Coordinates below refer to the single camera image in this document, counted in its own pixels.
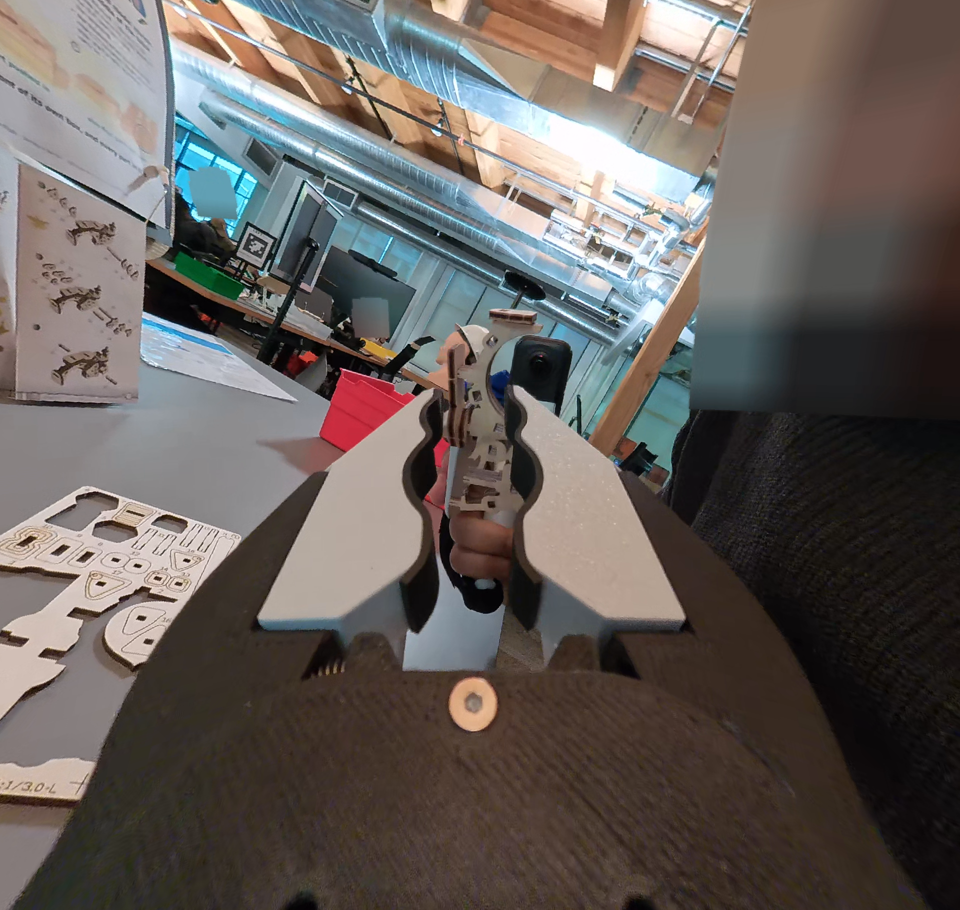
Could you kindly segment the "black computer monitor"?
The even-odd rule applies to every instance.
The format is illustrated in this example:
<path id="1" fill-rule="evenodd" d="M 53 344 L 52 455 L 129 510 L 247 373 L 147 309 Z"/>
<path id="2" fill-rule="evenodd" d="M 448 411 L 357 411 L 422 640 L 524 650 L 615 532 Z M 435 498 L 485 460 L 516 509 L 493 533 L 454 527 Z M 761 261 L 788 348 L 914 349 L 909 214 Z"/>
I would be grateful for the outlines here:
<path id="1" fill-rule="evenodd" d="M 412 286 L 390 276 L 383 268 L 374 268 L 335 246 L 330 247 L 319 267 L 315 286 L 331 298 L 333 326 L 352 316 L 354 299 L 386 300 L 390 336 L 401 323 L 416 293 Z"/>

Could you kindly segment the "person's right hand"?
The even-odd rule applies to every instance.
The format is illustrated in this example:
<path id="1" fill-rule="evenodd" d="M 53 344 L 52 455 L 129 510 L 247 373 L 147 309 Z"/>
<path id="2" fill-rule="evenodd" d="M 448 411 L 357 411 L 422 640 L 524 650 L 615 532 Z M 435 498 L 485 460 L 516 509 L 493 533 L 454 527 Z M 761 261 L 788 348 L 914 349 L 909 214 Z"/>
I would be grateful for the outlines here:
<path id="1" fill-rule="evenodd" d="M 509 584 L 514 529 L 477 511 L 459 511 L 449 523 L 452 570 L 464 578 Z"/>

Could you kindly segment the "black stand pole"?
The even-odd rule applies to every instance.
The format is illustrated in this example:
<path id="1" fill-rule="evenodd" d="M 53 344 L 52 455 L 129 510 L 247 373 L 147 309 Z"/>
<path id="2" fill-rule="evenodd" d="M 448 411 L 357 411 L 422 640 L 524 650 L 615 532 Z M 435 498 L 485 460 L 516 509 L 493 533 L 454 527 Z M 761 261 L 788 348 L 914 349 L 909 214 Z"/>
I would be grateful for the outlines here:
<path id="1" fill-rule="evenodd" d="M 257 354 L 258 362 L 268 365 L 272 364 L 275 354 L 282 342 L 281 333 L 285 319 L 292 305 L 294 304 L 297 293 L 300 291 L 306 274 L 310 269 L 311 264 L 314 262 L 315 257 L 318 256 L 319 251 L 320 246 L 318 242 L 312 237 L 306 238 L 300 253 L 298 264 L 296 265 L 294 278 L 289 286 L 289 290 L 286 293 L 279 310 L 274 316 L 273 322 L 265 339 L 261 342 Z"/>

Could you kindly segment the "red plastic bin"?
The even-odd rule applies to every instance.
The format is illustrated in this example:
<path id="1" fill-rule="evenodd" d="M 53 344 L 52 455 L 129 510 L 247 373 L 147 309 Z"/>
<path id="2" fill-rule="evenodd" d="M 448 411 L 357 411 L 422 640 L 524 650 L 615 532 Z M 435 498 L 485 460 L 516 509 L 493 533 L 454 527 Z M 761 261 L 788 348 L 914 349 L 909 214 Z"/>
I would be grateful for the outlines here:
<path id="1" fill-rule="evenodd" d="M 341 370 L 318 436 L 349 451 L 414 398 L 389 381 Z"/>

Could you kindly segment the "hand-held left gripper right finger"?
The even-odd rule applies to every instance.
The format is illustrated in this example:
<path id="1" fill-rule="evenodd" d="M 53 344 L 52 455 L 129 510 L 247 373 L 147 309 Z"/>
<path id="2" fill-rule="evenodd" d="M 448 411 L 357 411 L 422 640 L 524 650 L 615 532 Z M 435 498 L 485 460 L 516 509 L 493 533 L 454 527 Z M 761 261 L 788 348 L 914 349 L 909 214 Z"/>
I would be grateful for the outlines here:
<path id="1" fill-rule="evenodd" d="M 521 497 L 509 604 L 543 658 L 566 637 L 678 632 L 686 614 L 615 465 L 525 389 L 504 404 Z"/>

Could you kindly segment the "black framed marker sign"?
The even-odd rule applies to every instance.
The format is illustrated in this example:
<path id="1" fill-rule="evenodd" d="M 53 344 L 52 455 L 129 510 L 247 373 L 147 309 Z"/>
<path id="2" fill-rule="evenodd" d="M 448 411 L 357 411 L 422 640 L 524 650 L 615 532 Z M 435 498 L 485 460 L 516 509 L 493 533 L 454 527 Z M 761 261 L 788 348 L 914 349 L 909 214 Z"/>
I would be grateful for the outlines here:
<path id="1" fill-rule="evenodd" d="M 271 265 L 278 242 L 275 235 L 246 221 L 233 256 L 246 267 L 261 273 Z"/>

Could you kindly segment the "mannequin head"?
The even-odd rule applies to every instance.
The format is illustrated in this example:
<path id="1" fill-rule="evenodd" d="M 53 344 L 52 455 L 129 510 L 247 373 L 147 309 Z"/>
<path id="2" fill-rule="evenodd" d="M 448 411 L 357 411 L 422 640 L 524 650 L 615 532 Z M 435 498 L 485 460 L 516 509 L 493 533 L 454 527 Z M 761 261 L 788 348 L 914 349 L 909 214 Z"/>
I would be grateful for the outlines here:
<path id="1" fill-rule="evenodd" d="M 429 374 L 430 381 L 435 384 L 438 388 L 443 391 L 449 389 L 450 383 L 450 370 L 449 370 L 449 358 L 450 352 L 455 352 L 458 349 L 463 349 L 463 352 L 467 354 L 468 347 L 463 342 L 459 334 L 457 333 L 457 326 L 455 326 L 454 331 L 447 336 L 443 342 L 440 350 L 437 353 L 436 364 L 437 368 Z"/>

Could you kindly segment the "green plastic bin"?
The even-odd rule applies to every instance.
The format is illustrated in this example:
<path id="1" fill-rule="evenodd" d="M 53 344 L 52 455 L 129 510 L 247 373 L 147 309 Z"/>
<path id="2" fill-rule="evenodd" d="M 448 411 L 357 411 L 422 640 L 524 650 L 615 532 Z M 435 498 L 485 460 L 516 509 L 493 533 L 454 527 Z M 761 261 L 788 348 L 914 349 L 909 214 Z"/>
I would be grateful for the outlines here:
<path id="1" fill-rule="evenodd" d="M 237 301 L 245 290 L 243 283 L 224 273 L 222 269 L 210 266 L 182 251 L 174 258 L 174 268 L 186 279 L 231 301 Z"/>

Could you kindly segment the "wooden puzzle model assembly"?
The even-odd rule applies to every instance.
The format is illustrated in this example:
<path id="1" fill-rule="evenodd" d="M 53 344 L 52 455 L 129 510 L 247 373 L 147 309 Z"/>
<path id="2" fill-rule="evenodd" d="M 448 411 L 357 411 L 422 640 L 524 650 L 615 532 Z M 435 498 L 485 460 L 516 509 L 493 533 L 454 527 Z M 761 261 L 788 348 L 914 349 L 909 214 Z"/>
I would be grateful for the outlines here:
<path id="1" fill-rule="evenodd" d="M 503 345 L 537 335 L 542 327 L 535 312 L 492 309 L 486 328 L 486 345 L 475 363 L 465 362 L 462 348 L 448 358 L 445 436 L 450 448 L 461 448 L 461 453 L 450 512 L 446 493 L 446 513 L 451 520 L 461 511 L 477 512 L 508 526 L 522 507 L 522 497 L 511 482 L 513 446 L 506 433 L 503 404 L 492 389 L 492 368 Z"/>

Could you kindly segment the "punched wooden puzzle sheet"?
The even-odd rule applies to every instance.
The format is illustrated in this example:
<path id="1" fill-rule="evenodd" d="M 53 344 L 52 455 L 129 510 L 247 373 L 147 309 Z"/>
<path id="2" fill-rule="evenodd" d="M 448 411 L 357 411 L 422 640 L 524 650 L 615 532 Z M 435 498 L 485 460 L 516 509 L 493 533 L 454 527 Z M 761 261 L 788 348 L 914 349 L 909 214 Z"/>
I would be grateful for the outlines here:
<path id="1" fill-rule="evenodd" d="M 66 578 L 39 610 L 2 628 L 2 716 L 64 670 L 83 618 L 102 616 L 138 593 L 145 600 L 106 623 L 102 642 L 137 670 L 241 536 L 138 500 L 82 486 L 1 538 L 3 572 Z"/>

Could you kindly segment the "wooden workbench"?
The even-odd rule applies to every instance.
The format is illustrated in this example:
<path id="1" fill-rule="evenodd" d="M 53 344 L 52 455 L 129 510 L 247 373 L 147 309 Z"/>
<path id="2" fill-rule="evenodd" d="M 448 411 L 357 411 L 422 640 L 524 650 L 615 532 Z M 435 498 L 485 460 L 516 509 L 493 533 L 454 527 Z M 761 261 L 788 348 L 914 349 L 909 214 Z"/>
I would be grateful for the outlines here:
<path id="1" fill-rule="evenodd" d="M 264 310 L 261 306 L 249 300 L 235 300 L 220 292 L 211 291 L 202 283 L 181 273 L 173 262 L 165 258 L 150 259 L 146 265 L 158 271 L 169 280 L 173 280 L 177 284 L 191 290 L 208 303 L 217 304 L 229 311 L 251 318 L 263 326 L 272 326 L 274 323 L 275 314 Z M 390 368 L 395 367 L 393 372 L 395 376 L 412 380 L 417 385 L 426 389 L 431 387 L 431 383 L 426 376 L 415 372 L 411 368 L 411 356 L 404 356 L 403 353 L 383 356 L 372 353 L 370 348 L 352 349 L 342 342 L 332 339 L 332 337 L 327 334 L 325 326 L 317 318 L 310 316 L 304 311 L 297 310 L 293 318 L 285 316 L 280 325 L 280 331 L 290 337 L 297 337 L 311 345 L 346 354 L 360 361 L 362 364 L 374 368 L 378 372 L 389 371 Z"/>

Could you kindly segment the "grey desk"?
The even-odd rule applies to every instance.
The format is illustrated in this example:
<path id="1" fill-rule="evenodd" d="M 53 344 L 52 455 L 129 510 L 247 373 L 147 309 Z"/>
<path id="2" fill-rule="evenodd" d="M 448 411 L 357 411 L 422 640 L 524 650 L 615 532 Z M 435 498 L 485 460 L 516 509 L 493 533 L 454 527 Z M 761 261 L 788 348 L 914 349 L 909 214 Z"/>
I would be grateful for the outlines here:
<path id="1" fill-rule="evenodd" d="M 250 365 L 298 402 L 142 363 L 132 403 L 2 398 L 2 533 L 92 486 L 246 537 L 307 476 L 339 456 L 318 435 L 327 400 L 263 364 Z M 65 585 L 44 575 L 2 573 L 2 628 Z M 135 678 L 103 646 L 109 617 L 84 617 L 65 669 L 2 720 L 2 762 L 97 756 Z M 443 576 L 431 621 L 408 638 L 404 669 L 493 669 L 502 620 L 502 611 L 468 611 Z M 65 807 L 2 803 L 2 908 L 42 864 L 69 814 Z"/>

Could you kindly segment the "large display on stand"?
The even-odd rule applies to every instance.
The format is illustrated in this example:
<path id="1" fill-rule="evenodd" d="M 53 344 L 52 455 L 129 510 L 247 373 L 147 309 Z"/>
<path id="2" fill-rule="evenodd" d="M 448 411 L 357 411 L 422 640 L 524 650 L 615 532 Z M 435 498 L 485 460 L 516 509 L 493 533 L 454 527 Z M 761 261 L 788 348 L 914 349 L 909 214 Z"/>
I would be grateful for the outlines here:
<path id="1" fill-rule="evenodd" d="M 293 282 L 305 256 L 309 257 L 299 289 L 310 293 L 330 250 L 343 212 L 330 205 L 311 183 L 301 182 L 292 210 L 284 224 L 269 275 L 287 284 Z"/>

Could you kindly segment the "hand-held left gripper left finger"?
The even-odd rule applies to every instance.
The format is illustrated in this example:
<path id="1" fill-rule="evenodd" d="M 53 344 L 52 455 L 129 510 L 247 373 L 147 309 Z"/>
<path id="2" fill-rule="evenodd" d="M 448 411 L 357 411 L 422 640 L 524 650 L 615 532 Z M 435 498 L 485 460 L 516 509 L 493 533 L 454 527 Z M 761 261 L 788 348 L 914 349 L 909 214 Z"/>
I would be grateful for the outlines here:
<path id="1" fill-rule="evenodd" d="M 382 635 L 403 660 L 439 596 L 425 497 L 437 471 L 443 395 L 416 396 L 326 473 L 257 616 L 267 631 L 328 631 L 348 647 Z"/>

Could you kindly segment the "printed instruction sheet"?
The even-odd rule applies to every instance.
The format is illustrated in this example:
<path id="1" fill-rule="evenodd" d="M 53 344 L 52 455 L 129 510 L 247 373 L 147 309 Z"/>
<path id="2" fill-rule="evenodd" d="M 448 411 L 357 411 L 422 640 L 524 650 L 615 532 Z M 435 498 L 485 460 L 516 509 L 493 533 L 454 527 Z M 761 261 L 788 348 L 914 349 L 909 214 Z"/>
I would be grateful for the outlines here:
<path id="1" fill-rule="evenodd" d="M 140 357 L 145 364 L 173 374 L 265 398 L 297 401 L 221 340 L 147 313 L 142 316 Z"/>

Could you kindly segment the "black round disc on pole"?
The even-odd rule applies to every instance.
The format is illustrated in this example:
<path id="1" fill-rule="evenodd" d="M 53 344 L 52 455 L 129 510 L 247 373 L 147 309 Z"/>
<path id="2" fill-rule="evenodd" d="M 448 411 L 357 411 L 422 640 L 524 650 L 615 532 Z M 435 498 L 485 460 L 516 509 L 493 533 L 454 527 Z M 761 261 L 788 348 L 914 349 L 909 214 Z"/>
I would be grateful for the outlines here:
<path id="1" fill-rule="evenodd" d="M 539 282 L 515 270 L 507 270 L 503 275 L 503 286 L 513 293 L 510 310 L 518 309 L 524 301 L 542 302 L 547 293 Z"/>

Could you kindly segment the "person's black knit sweater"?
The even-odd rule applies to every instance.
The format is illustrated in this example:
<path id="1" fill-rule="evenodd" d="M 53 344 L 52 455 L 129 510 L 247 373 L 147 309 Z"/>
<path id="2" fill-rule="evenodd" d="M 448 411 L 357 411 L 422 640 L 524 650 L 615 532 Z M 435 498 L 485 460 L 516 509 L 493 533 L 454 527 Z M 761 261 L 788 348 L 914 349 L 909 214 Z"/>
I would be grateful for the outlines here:
<path id="1" fill-rule="evenodd" d="M 661 497 L 774 619 L 881 834 L 959 906 L 958 421 L 691 411 Z"/>

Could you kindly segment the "wooden pillar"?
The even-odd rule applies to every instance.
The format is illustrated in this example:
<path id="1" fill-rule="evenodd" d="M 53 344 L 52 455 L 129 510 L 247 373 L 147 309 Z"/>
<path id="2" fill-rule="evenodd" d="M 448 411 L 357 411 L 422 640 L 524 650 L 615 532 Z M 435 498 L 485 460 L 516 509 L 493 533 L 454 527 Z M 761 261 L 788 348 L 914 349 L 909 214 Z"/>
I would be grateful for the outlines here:
<path id="1" fill-rule="evenodd" d="M 641 411 L 669 353 L 697 309 L 706 244 L 704 237 L 589 437 L 590 444 L 606 458 L 615 452 Z"/>

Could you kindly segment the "silver ventilation ducts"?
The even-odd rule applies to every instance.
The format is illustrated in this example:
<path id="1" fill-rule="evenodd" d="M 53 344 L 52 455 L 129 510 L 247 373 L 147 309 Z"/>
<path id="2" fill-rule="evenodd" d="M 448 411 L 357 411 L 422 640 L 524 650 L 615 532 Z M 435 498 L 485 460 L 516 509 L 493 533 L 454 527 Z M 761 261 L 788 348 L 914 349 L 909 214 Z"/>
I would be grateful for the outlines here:
<path id="1" fill-rule="evenodd" d="M 346 57 L 570 158 L 588 176 L 680 206 L 706 180 L 723 127 L 689 128 L 546 63 L 484 39 L 417 0 L 227 0 L 294 40 Z M 593 304 L 636 316 L 638 287 L 588 256 L 585 241 L 494 190 L 361 126 L 227 67 L 184 43 L 174 68 L 204 86 L 203 112 L 346 181 L 485 255 Z"/>

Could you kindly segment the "black office chair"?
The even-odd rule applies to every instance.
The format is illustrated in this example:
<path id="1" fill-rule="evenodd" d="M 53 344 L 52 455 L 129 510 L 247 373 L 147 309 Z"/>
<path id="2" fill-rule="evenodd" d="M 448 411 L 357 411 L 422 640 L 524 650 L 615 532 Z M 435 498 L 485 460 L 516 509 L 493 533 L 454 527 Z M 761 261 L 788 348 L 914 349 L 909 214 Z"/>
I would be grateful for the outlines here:
<path id="1" fill-rule="evenodd" d="M 406 346 L 402 348 L 394 357 L 392 357 L 389 363 L 383 368 L 382 376 L 386 379 L 393 380 L 394 377 L 401 372 L 401 370 L 417 355 L 421 348 L 426 347 L 435 342 L 435 338 L 430 335 L 423 335 L 415 340 L 412 340 Z"/>

